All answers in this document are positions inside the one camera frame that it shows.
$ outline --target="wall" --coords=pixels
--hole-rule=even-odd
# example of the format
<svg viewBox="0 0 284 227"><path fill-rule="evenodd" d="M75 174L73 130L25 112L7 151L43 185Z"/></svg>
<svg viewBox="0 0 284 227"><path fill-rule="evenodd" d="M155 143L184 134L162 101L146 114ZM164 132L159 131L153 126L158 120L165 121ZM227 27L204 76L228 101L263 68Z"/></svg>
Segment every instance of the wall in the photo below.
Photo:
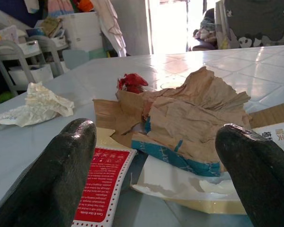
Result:
<svg viewBox="0 0 284 227"><path fill-rule="evenodd" d="M150 54L145 0L111 0L130 55Z"/></svg>

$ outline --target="white cabinet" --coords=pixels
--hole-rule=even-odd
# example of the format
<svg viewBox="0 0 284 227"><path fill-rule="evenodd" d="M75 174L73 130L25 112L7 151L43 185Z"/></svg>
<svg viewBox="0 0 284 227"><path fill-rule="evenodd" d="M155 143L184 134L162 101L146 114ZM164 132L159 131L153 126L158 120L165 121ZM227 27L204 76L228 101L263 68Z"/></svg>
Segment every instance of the white cabinet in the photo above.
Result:
<svg viewBox="0 0 284 227"><path fill-rule="evenodd" d="M96 12L63 15L62 26L72 50L93 51L103 47Z"/></svg>

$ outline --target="crumpled white paper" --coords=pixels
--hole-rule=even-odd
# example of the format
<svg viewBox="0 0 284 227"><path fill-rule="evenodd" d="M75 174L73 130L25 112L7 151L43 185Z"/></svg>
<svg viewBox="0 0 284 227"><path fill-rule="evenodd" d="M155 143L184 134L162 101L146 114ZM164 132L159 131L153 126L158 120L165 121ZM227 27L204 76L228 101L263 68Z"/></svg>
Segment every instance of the crumpled white paper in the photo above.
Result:
<svg viewBox="0 0 284 227"><path fill-rule="evenodd" d="M15 124L20 127L48 121L57 115L73 115L74 102L55 95L42 86L42 82L30 83L26 104L0 114L0 124Z"/></svg>

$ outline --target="white tiled table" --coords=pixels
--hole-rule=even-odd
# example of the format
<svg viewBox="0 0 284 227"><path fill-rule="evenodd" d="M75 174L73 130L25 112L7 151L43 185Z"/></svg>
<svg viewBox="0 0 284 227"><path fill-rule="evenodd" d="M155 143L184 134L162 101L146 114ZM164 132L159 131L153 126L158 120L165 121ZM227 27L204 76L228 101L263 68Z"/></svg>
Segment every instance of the white tiled table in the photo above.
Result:
<svg viewBox="0 0 284 227"><path fill-rule="evenodd" d="M284 46L90 61L45 84L75 102L74 116L0 130L0 199L67 123L79 117L95 120L93 98L115 100L117 78L137 72L160 89L180 85L203 65L238 92L247 91L251 100L245 109L249 113L284 103ZM0 104L0 113L23 105L25 96ZM114 226L246 227L251 223L247 216L208 215L128 190L120 196Z"/></svg>

